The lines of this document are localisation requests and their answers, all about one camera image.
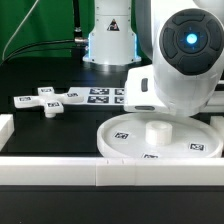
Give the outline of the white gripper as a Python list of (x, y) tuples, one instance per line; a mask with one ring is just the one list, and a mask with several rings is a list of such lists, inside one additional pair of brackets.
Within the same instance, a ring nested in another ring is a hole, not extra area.
[(132, 68), (128, 71), (124, 87), (124, 109), (127, 112), (172, 114), (171, 108), (157, 95), (153, 65)]

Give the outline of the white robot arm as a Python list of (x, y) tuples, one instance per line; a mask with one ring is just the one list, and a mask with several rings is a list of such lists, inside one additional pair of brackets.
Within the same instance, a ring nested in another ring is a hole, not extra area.
[(95, 26), (85, 63), (132, 68), (124, 109), (192, 116), (214, 95), (224, 72), (224, 0), (94, 0)]

